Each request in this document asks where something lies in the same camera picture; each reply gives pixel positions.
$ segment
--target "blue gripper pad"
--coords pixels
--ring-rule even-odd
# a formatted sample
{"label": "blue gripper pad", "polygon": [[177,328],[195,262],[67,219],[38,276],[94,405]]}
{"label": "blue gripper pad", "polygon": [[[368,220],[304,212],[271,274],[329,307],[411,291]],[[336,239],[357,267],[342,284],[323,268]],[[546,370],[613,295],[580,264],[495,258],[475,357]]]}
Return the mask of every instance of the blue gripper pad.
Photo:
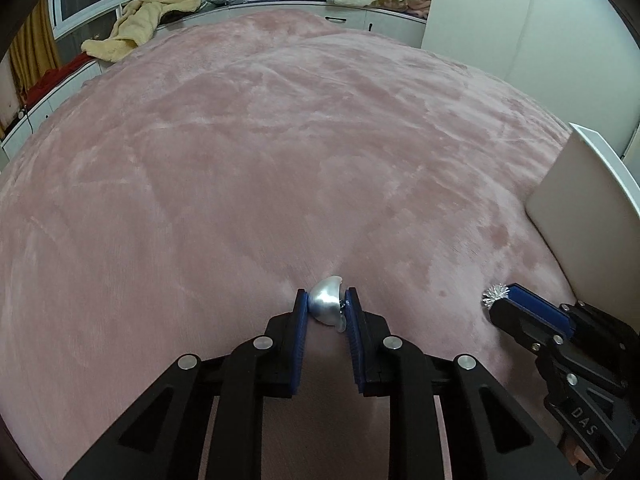
{"label": "blue gripper pad", "polygon": [[349,338],[349,351],[351,353],[351,365],[353,365],[353,378],[358,385],[358,392],[364,391],[364,349],[360,338],[358,316],[351,301],[351,293],[347,289],[344,293],[344,317],[347,320],[347,337]]}
{"label": "blue gripper pad", "polygon": [[291,379],[289,384],[292,395],[298,392],[302,375],[302,357],[305,354],[306,320],[308,318],[308,297],[309,294],[304,292],[300,307],[295,313],[296,338],[291,352]]}
{"label": "blue gripper pad", "polygon": [[575,324],[562,310],[517,283],[511,283],[507,287],[509,299],[513,303],[552,325],[565,338],[571,339],[574,336]]}

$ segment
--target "wrinkled fabric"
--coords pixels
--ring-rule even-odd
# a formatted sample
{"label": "wrinkled fabric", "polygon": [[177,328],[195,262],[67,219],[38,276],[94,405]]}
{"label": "wrinkled fabric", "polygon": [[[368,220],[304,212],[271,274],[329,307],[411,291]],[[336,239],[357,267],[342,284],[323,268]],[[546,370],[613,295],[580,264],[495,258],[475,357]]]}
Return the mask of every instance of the wrinkled fabric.
{"label": "wrinkled fabric", "polygon": [[[492,283],[572,294],[524,201],[568,138],[487,74],[297,11],[152,40],[0,176],[0,413],[60,479],[178,356],[227,354],[331,274],[429,354],[477,357],[550,433]],[[388,399],[311,321],[267,399],[265,479],[386,478]]]}

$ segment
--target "silver hemispherical object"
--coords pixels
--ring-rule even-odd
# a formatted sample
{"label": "silver hemispherical object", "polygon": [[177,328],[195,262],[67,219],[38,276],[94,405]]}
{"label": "silver hemispherical object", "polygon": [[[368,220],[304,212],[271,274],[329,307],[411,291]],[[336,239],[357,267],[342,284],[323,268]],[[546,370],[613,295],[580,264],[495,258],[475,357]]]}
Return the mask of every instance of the silver hemispherical object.
{"label": "silver hemispherical object", "polygon": [[178,359],[178,366],[183,370],[191,370],[198,364],[198,358],[195,355],[187,354]]}
{"label": "silver hemispherical object", "polygon": [[273,346],[273,339],[268,336],[261,335],[254,339],[254,346],[258,350],[267,350]]}
{"label": "silver hemispherical object", "polygon": [[476,367],[476,360],[470,355],[461,355],[458,358],[458,365],[460,368],[464,368],[465,370],[472,370]]}
{"label": "silver hemispherical object", "polygon": [[306,304],[309,314],[320,323],[335,326],[338,332],[344,332],[347,328],[347,320],[342,312],[340,303],[340,276],[329,276],[318,282],[309,291]]}
{"label": "silver hemispherical object", "polygon": [[391,350],[398,350],[402,346],[402,339],[390,335],[382,340],[382,344]]}

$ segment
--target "yellow fleece blanket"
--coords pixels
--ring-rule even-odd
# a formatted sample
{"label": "yellow fleece blanket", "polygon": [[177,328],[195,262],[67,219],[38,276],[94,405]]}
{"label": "yellow fleece blanket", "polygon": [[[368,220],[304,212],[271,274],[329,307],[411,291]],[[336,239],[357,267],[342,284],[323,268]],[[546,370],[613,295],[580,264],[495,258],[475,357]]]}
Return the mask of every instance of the yellow fleece blanket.
{"label": "yellow fleece blanket", "polygon": [[116,62],[137,46],[149,41],[162,18],[170,10],[193,12],[200,0],[133,0],[113,25],[106,40],[85,40],[80,48],[89,56]]}

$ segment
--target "pink plush blanket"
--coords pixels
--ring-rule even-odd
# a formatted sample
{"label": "pink plush blanket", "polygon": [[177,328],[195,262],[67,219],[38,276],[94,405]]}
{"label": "pink plush blanket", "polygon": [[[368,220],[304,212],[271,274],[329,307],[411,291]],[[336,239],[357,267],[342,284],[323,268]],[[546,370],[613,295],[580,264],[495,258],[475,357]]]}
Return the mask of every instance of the pink plush blanket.
{"label": "pink plush blanket", "polygon": [[[486,319],[571,301],[523,202],[568,137],[486,74],[303,12],[187,28],[88,82],[2,172],[0,413],[60,479],[185,352],[211,358],[330,274],[424,352],[470,352],[548,431],[533,358]],[[312,322],[267,400],[263,478],[386,478],[388,401]]]}

